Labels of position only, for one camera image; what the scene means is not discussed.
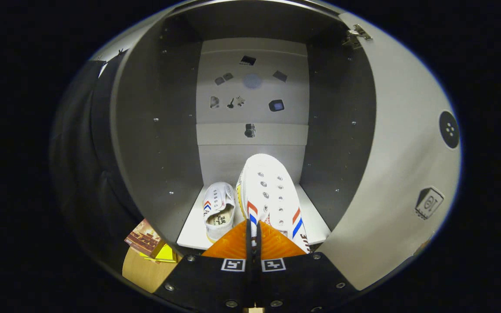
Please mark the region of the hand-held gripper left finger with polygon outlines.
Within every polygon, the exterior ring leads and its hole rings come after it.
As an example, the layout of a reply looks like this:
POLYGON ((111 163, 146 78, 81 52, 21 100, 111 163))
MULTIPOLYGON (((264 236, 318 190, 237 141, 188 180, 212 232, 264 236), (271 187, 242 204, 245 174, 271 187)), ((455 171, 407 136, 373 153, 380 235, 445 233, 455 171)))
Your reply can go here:
POLYGON ((248 311, 253 306, 251 223, 242 222, 242 258, 188 254, 154 295, 178 311, 248 311))

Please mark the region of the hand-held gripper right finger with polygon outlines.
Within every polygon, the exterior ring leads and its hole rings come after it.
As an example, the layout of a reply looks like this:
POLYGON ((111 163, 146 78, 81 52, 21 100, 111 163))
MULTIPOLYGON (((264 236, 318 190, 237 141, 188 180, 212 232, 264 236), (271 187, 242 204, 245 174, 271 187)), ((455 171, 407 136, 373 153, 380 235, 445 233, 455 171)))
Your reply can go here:
POLYGON ((254 304, 265 311, 336 311, 360 292, 324 253, 304 254, 268 224, 257 226, 254 304))

